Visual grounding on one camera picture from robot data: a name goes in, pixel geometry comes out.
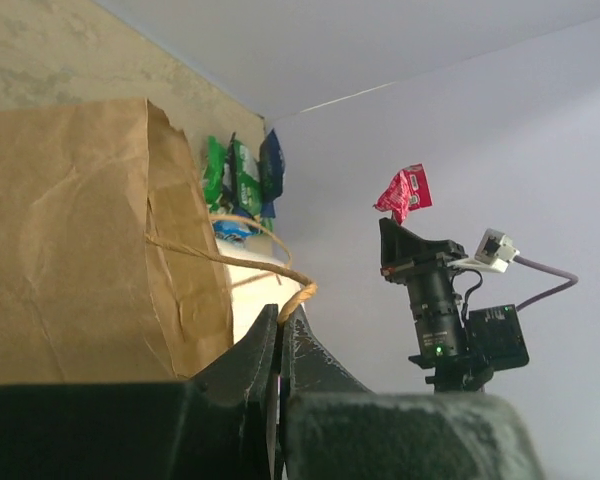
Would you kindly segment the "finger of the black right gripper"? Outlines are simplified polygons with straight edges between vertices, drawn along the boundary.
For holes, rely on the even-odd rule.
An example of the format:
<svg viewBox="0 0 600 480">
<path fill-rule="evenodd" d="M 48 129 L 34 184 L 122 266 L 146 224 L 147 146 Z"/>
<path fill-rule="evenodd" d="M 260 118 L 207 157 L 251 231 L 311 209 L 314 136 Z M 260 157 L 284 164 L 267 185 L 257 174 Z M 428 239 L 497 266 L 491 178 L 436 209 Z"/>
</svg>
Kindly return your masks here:
<svg viewBox="0 0 600 480">
<path fill-rule="evenodd" d="M 419 238 L 389 218 L 379 220 L 380 265 L 393 267 L 410 261 L 420 253 Z"/>
</svg>

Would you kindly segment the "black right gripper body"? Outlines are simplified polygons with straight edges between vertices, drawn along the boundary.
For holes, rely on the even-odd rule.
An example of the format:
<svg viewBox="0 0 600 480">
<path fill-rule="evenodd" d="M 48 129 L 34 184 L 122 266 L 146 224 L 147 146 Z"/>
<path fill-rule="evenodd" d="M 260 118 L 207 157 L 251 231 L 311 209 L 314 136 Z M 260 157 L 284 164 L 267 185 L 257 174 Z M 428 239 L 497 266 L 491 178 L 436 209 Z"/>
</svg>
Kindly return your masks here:
<svg viewBox="0 0 600 480">
<path fill-rule="evenodd" d="M 450 240 L 383 243 L 380 273 L 389 283 L 406 285 L 418 276 L 446 271 L 450 262 L 467 257 L 464 247 Z"/>
</svg>

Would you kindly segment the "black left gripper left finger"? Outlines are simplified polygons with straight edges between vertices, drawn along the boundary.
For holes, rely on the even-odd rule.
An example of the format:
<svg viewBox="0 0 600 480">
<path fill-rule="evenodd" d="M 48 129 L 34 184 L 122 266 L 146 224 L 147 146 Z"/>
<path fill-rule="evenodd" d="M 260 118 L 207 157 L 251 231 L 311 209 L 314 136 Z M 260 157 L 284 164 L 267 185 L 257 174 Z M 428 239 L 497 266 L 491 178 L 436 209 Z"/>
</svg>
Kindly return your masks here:
<svg viewBox="0 0 600 480">
<path fill-rule="evenodd" d="M 278 309 L 185 381 L 0 386 L 0 479 L 270 479 Z"/>
</svg>

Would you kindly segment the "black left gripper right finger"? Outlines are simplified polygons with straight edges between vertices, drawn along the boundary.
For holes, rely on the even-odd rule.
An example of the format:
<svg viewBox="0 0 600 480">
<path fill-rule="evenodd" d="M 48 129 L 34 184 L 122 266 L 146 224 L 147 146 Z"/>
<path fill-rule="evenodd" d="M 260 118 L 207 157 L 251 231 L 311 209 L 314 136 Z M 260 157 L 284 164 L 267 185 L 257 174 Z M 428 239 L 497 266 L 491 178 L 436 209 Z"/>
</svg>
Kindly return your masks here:
<svg viewBox="0 0 600 480">
<path fill-rule="evenodd" d="M 291 479 L 542 479 L 517 412 L 484 393 L 380 394 L 319 342 L 283 327 L 280 430 Z"/>
</svg>

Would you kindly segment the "red snack packet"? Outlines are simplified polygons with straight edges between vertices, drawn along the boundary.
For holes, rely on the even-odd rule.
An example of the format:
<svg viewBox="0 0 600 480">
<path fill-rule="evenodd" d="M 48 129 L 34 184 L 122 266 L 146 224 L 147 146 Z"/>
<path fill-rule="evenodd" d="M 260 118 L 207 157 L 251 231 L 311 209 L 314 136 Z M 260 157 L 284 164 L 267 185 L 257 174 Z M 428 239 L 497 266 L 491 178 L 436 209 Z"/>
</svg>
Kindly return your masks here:
<svg viewBox="0 0 600 480">
<path fill-rule="evenodd" d="M 432 206 L 431 190 L 422 164 L 410 165 L 396 173 L 373 205 L 375 210 L 389 213 L 399 225 L 411 212 Z"/>
</svg>

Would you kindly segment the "dark blue kettle chips bag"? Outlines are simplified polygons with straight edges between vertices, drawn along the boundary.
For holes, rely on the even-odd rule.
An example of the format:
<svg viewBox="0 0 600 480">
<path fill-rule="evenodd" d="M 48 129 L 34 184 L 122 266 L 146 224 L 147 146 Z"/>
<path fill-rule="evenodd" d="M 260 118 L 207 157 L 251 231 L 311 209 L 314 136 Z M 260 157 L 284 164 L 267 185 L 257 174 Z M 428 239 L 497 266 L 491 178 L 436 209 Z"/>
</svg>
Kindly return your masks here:
<svg viewBox="0 0 600 480">
<path fill-rule="evenodd" d="M 261 204 L 261 209 L 259 216 L 261 219 L 268 218 L 273 219 L 276 217 L 276 211 L 273 201 L 263 202 Z"/>
</svg>

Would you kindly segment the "dark blue snack packet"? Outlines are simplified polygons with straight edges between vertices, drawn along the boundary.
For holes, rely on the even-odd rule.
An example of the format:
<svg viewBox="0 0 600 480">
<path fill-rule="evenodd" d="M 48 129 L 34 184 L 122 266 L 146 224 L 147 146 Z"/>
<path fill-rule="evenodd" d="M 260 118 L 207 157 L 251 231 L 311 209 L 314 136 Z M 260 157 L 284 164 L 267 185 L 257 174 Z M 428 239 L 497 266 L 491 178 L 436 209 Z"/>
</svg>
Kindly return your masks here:
<svg viewBox="0 0 600 480">
<path fill-rule="evenodd" d="M 274 129 L 266 135 L 259 147 L 258 168 L 262 201 L 274 202 L 283 194 L 286 170 L 284 153 Z"/>
</svg>

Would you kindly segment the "blue white snack packet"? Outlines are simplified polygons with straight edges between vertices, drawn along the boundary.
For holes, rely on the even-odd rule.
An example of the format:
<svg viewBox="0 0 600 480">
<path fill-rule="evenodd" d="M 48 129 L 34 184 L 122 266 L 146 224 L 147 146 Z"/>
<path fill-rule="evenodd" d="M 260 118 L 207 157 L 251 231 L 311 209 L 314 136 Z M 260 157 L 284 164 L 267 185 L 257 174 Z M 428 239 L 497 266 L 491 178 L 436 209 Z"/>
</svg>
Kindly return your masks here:
<svg viewBox="0 0 600 480">
<path fill-rule="evenodd" d="M 236 245 L 244 245 L 249 238 L 259 232 L 255 227 L 233 220 L 214 221 L 213 230 L 217 239 Z"/>
</svg>

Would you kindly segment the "brown paper bag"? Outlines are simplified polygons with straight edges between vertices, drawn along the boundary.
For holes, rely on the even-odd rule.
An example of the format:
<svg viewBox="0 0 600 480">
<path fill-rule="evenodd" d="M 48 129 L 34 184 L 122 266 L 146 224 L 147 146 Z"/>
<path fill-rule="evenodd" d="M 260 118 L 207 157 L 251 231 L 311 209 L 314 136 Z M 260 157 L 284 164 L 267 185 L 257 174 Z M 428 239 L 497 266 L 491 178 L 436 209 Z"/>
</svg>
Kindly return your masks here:
<svg viewBox="0 0 600 480">
<path fill-rule="evenodd" d="M 144 98 L 0 111 L 0 385 L 189 378 L 233 341 L 225 265 L 183 132 Z"/>
</svg>

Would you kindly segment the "green yellow snack bag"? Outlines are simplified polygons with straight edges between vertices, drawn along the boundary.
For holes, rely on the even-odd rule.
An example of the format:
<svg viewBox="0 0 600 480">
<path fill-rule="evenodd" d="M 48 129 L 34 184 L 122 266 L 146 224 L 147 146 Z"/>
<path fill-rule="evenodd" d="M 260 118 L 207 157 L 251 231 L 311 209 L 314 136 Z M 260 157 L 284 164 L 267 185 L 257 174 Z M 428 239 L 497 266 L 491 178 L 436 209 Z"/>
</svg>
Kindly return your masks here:
<svg viewBox="0 0 600 480">
<path fill-rule="evenodd" d="M 208 136 L 203 194 L 210 211 L 214 211 L 219 207 L 223 195 L 226 155 L 225 146 L 214 136 Z"/>
</svg>

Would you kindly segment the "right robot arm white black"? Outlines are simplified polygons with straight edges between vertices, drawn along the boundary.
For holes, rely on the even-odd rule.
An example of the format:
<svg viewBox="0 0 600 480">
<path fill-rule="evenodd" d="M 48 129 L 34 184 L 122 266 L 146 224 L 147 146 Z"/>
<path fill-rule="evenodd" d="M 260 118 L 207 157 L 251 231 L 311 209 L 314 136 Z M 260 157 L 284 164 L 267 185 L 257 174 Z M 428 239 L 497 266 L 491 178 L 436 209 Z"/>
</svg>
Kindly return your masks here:
<svg viewBox="0 0 600 480">
<path fill-rule="evenodd" d="M 409 361 L 434 371 L 425 382 L 435 392 L 482 391 L 496 372 L 529 363 L 515 305 L 469 309 L 496 258 L 471 258 L 452 240 L 426 240 L 389 218 L 379 229 L 381 275 L 410 302 L 419 353 Z"/>
</svg>

